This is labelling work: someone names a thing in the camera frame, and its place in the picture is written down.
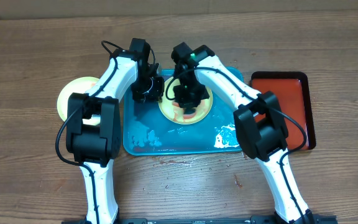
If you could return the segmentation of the yellow-green plate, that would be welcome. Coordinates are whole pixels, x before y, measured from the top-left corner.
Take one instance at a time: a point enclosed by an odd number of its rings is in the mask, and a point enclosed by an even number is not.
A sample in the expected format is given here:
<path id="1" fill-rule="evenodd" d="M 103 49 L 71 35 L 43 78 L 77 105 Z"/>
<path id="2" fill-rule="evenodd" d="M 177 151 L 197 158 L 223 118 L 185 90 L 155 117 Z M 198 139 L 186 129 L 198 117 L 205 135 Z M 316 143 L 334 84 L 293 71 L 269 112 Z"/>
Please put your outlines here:
<path id="1" fill-rule="evenodd" d="M 99 81 L 95 77 L 81 77 L 68 83 L 60 92 L 57 98 L 57 112 L 59 117 L 65 121 L 68 117 L 68 99 L 72 93 L 85 93 L 86 90 L 94 87 Z"/>
<path id="2" fill-rule="evenodd" d="M 168 100 L 165 94 L 158 106 L 162 114 L 170 121 L 177 124 L 194 124 L 204 119 L 212 108 L 213 94 L 210 88 L 206 87 L 206 90 L 209 98 L 201 100 L 201 103 L 188 114 L 185 114 L 185 109 L 179 107 L 177 102 Z"/>

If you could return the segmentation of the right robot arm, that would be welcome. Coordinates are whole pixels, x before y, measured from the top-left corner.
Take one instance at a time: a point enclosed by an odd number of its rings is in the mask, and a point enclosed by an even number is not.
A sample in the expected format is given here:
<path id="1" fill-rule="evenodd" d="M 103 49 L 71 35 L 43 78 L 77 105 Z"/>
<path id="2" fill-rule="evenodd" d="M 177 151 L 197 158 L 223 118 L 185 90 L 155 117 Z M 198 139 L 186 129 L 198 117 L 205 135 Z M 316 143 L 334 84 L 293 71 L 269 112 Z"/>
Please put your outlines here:
<path id="1" fill-rule="evenodd" d="M 173 48 L 173 100 L 185 112 L 195 110 L 210 88 L 233 110 L 237 142 L 243 153 L 258 162 L 275 202 L 277 223 L 314 223 L 291 171 L 286 121 L 277 97 L 261 93 L 235 77 L 206 45 L 191 49 L 184 42 Z"/>

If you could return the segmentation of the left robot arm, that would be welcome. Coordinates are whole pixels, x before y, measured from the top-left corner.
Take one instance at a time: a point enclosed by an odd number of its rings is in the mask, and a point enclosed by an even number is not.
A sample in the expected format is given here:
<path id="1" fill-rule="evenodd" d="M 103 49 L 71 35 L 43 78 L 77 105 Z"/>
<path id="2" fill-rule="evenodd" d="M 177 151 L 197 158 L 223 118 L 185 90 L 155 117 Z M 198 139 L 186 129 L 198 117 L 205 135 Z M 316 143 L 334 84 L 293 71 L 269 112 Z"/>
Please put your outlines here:
<path id="1" fill-rule="evenodd" d="M 83 223 L 117 223 L 119 207 L 114 197 L 113 165 L 121 148 L 119 104 L 127 90 L 138 103 L 162 99 L 164 79 L 154 54 L 144 39 L 133 38 L 129 49 L 109 52 L 109 67 L 84 93 L 68 98 L 67 119 L 59 133 L 66 134 L 70 163 L 78 166 L 85 181 L 88 212 Z"/>

